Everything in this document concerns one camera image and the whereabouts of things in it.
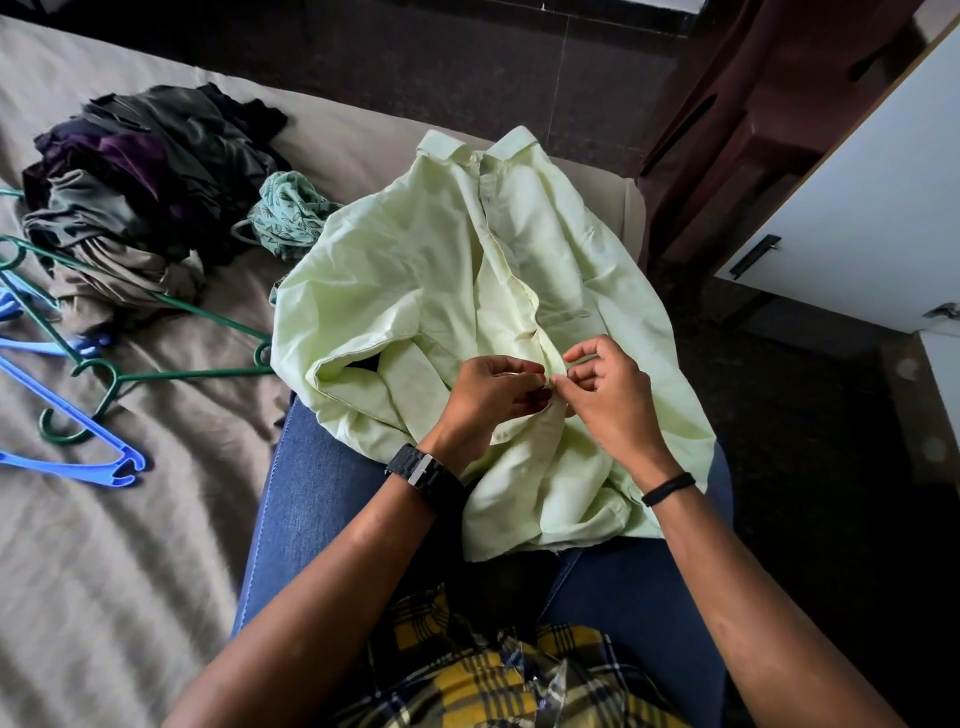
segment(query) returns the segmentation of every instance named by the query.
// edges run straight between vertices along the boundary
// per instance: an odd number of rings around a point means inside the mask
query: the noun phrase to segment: bed
[[[108,92],[213,82],[291,117],[277,149],[331,199],[381,189],[413,161],[427,125],[211,73],[0,17],[0,185],[19,186],[33,137]],[[490,142],[455,132],[476,148]],[[643,199],[632,181],[558,160],[587,205],[640,259]],[[0,200],[0,233],[18,232]],[[3,255],[10,251],[4,246]],[[272,283],[287,266],[262,250],[208,277],[201,304],[269,331]],[[33,336],[23,322],[4,335]],[[129,371],[244,366],[256,342],[192,316],[167,317],[111,352]],[[56,357],[9,358],[89,411],[103,392]],[[107,427],[150,459],[109,490],[0,465],[0,725],[158,724],[224,644],[258,497],[289,403],[275,376],[141,382]],[[0,375],[0,449],[98,462],[102,446],[43,443],[39,400]]]

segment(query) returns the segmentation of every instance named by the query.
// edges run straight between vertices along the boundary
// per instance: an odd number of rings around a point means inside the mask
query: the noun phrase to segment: black wristwatch
[[[400,448],[385,472],[405,478],[438,516],[461,513],[467,504],[468,492],[460,478],[433,455],[420,452],[412,445]]]

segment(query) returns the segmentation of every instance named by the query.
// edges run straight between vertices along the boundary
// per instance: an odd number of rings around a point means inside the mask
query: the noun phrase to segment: dark clothing
[[[196,88],[155,86],[133,96],[110,94],[84,104],[81,118],[115,133],[149,133],[167,163],[226,236],[259,200],[276,161]]]
[[[23,172],[26,234],[96,271],[47,261],[64,325],[87,333],[115,310],[126,321],[192,303],[204,266],[226,264],[243,244],[263,182],[287,161],[270,140],[286,115],[240,104],[213,84],[110,94],[35,139],[43,159]]]

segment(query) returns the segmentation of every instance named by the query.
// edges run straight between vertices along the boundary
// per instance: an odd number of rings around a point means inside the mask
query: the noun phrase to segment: green clothes hanger
[[[19,190],[0,188],[0,197],[14,197],[22,199],[23,193]],[[224,316],[218,316],[217,314],[210,313],[209,311],[204,311],[202,308],[198,308],[195,305],[171,298],[170,296],[164,296],[161,293],[152,293],[152,295],[170,306],[187,311],[195,316],[208,319],[209,321],[219,324],[220,326],[233,328],[237,331],[241,331],[242,333],[252,336],[254,339],[258,339],[260,343],[253,351],[253,366],[237,367],[233,369],[203,369],[192,371],[175,370],[170,372],[124,374],[116,364],[111,362],[109,359],[103,358],[101,355],[94,356],[92,358],[84,358],[79,352],[77,352],[76,349],[70,346],[70,344],[60,335],[53,325],[36,310],[36,308],[30,302],[29,297],[18,291],[16,286],[12,285],[12,282],[7,277],[6,272],[12,271],[14,268],[16,268],[16,266],[20,265],[26,258],[27,253],[43,255],[74,269],[96,271],[100,274],[103,274],[104,271],[96,269],[93,266],[87,265],[86,263],[82,263],[79,260],[67,255],[62,255],[60,253],[39,248],[29,240],[24,240],[23,238],[15,237],[13,235],[0,235],[0,242],[4,241],[13,243],[13,245],[16,247],[16,253],[10,260],[4,260],[0,258],[0,282],[7,286],[11,292],[11,295],[16,299],[23,310],[26,311],[27,315],[29,315],[30,318],[32,318],[41,329],[43,329],[43,332],[50,337],[51,340],[56,342],[61,349],[63,349],[63,353],[69,357],[71,361],[73,361],[73,370],[70,372],[70,375],[78,376],[87,369],[100,369],[107,374],[107,391],[100,400],[100,403],[97,405],[96,409],[93,411],[93,414],[90,415],[90,419],[92,419],[94,422],[101,421],[110,405],[113,404],[113,402],[120,396],[121,387],[128,382],[151,381],[154,379],[262,376],[273,373],[273,369],[271,369],[270,364],[263,359],[266,350],[270,348],[271,336],[269,333],[244,326],[243,324],[239,324],[232,319],[225,318]],[[53,409],[47,408],[40,414],[38,424],[40,436],[49,443],[54,443],[56,445],[70,445],[81,442],[90,435],[90,431],[87,428],[70,434],[56,432],[51,424],[52,418]]]

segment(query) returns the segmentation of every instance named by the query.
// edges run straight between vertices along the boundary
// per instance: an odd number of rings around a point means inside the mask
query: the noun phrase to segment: blue jeans
[[[260,502],[235,635],[360,512],[385,479],[383,465],[335,440],[295,400]],[[707,493],[732,521],[730,473],[718,447]],[[396,598],[436,586],[459,561],[459,523],[438,521]],[[541,621],[583,624],[630,647],[680,714],[719,726],[726,669],[666,543],[617,538],[559,557]]]

